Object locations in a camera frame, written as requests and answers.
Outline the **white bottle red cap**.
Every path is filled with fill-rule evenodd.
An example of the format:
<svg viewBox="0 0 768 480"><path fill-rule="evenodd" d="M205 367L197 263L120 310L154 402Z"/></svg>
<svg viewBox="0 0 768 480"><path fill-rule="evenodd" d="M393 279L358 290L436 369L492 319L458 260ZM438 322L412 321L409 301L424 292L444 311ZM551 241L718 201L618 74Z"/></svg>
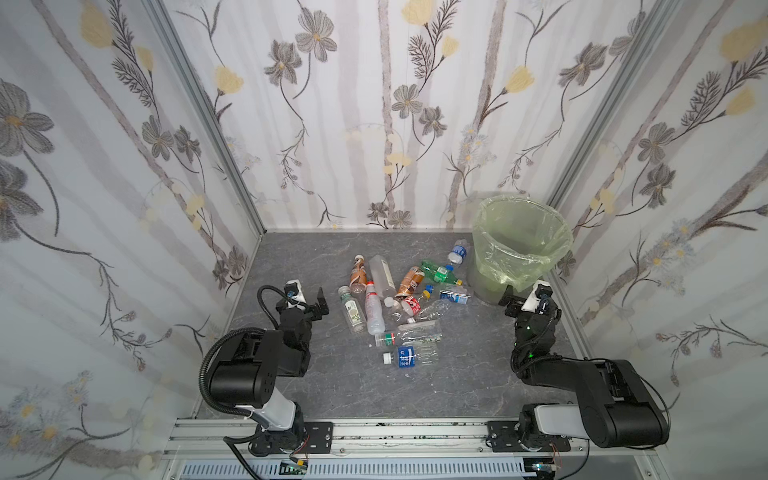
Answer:
<svg viewBox="0 0 768 480"><path fill-rule="evenodd" d="M368 281L365 289L365 315L367 331L370 335L381 334L385 331L385 321L380 297L373 281Z"/></svg>

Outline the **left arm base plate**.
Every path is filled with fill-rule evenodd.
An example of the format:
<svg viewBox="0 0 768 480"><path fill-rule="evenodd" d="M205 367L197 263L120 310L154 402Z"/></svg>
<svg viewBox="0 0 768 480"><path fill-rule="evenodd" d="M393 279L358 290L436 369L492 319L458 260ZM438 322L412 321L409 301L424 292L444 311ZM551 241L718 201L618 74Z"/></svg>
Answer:
<svg viewBox="0 0 768 480"><path fill-rule="evenodd" d="M329 454L334 424L332 422L305 422L300 427L285 431L258 431L248 443L248 452L255 457L270 454Z"/></svg>

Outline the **clear bottle green label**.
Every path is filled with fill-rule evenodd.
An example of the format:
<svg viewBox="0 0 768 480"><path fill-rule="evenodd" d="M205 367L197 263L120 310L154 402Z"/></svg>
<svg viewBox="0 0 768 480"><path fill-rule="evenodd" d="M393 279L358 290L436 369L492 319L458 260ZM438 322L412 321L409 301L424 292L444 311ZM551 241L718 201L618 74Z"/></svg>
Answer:
<svg viewBox="0 0 768 480"><path fill-rule="evenodd" d="M338 289L338 295L350 330L353 333L364 332L366 330L364 311L351 289L348 286L342 286Z"/></svg>

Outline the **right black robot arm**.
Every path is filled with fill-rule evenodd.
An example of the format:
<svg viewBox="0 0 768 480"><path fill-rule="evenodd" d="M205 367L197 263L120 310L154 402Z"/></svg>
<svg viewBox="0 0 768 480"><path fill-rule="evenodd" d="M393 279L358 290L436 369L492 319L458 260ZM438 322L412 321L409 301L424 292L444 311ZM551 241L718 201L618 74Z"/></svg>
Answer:
<svg viewBox="0 0 768 480"><path fill-rule="evenodd" d="M533 450L566 437L600 448L651 449L668 441L671 421L629 361L578 359L551 351L562 310L548 283L536 282L526 297L508 286L499 304L515 320L510 368L517 378L576 396L573 405L526 404L516 427L521 445Z"/></svg>

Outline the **brown label bottle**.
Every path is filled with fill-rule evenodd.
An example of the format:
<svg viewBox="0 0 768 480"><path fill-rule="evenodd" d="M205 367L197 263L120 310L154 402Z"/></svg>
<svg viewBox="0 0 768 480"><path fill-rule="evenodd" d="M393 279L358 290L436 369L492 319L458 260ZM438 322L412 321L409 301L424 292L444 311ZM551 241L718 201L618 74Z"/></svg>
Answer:
<svg viewBox="0 0 768 480"><path fill-rule="evenodd" d="M365 258L363 255L356 255L353 268L350 273L349 288L353 294L363 294L366 290L368 280L365 270Z"/></svg>

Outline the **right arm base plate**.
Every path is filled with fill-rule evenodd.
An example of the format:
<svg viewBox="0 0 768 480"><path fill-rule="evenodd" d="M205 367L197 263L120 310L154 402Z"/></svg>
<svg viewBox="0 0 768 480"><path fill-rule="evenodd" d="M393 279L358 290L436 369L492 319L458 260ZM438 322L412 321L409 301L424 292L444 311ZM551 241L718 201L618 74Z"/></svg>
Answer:
<svg viewBox="0 0 768 480"><path fill-rule="evenodd" d="M518 421L495 420L486 423L485 444L494 453L562 453L570 452L570 442L562 436L542 434L532 425Z"/></svg>

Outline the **frosted white bottle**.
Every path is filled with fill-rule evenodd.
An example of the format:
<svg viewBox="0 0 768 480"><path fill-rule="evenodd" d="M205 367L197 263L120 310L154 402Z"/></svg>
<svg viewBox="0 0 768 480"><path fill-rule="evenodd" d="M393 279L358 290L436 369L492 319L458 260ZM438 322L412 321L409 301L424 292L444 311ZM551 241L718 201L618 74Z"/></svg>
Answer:
<svg viewBox="0 0 768 480"><path fill-rule="evenodd" d="M377 254L369 259L368 266L377 294L382 299L394 298L396 290L389 262Z"/></svg>

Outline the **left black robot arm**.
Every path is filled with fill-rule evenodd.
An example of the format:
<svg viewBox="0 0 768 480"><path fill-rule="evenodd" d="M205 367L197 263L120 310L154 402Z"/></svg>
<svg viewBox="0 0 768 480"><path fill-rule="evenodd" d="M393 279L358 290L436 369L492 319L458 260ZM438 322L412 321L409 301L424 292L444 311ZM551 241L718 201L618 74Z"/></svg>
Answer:
<svg viewBox="0 0 768 480"><path fill-rule="evenodd" d="M261 307L266 291L281 297L276 305L279 316L267 314L272 327L225 334L205 354L198 374L199 391L209 408L257 423L254 436L245 441L256 456L273 449L296 451L308 440L301 407L279 391L276 381L307 373L313 323L329 314L322 289L308 304L296 282L282 290L264 285L257 290Z"/></svg>

